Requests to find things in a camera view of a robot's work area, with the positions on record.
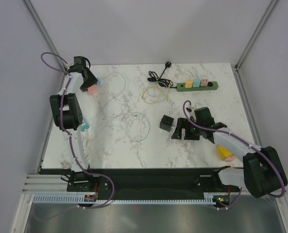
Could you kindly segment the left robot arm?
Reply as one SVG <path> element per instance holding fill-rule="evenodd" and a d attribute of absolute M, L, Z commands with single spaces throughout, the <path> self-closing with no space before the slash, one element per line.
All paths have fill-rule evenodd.
<path fill-rule="evenodd" d="M 87 92 L 96 85 L 98 79 L 90 70 L 90 61 L 83 56 L 75 56 L 73 64 L 66 70 L 65 83 L 56 95 L 50 96 L 50 105 L 54 123 L 68 141 L 71 170 L 82 172 L 89 169 L 86 158 L 81 128 L 83 113 L 76 93 Z"/>

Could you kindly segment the pink cube socket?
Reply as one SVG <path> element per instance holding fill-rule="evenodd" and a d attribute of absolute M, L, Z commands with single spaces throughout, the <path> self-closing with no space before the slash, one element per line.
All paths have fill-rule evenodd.
<path fill-rule="evenodd" d="M 87 89 L 87 93 L 89 95 L 93 95 L 93 94 L 96 94 L 98 91 L 98 86 L 96 84 L 90 86 L 88 89 Z"/>

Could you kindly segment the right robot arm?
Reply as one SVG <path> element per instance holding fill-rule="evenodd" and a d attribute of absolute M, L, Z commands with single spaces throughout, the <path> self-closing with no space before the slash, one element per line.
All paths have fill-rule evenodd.
<path fill-rule="evenodd" d="M 208 107 L 195 108 L 187 100 L 183 104 L 183 113 L 185 116 L 177 120 L 172 139 L 204 138 L 226 149 L 243 163 L 239 168 L 219 168 L 210 182 L 214 190 L 222 191 L 232 185 L 246 188 L 255 198 L 265 195 L 280 198 L 285 194 L 288 180 L 275 148 L 246 141 L 227 125 L 215 122 Z"/>

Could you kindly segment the teal power strip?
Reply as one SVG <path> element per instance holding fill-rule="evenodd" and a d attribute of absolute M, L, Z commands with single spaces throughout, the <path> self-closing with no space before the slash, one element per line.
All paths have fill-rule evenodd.
<path fill-rule="evenodd" d="M 88 122 L 86 121 L 86 119 L 83 117 L 83 123 L 81 125 L 81 132 L 85 132 L 89 129 L 89 124 Z"/>

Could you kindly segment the black cube adapter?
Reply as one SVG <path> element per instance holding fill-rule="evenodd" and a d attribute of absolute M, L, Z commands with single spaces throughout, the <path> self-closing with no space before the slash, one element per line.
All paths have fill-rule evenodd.
<path fill-rule="evenodd" d="M 163 115 L 159 124 L 159 128 L 164 131 L 170 132 L 172 129 L 173 122 L 174 122 L 174 118 L 167 116 L 167 115 Z"/>

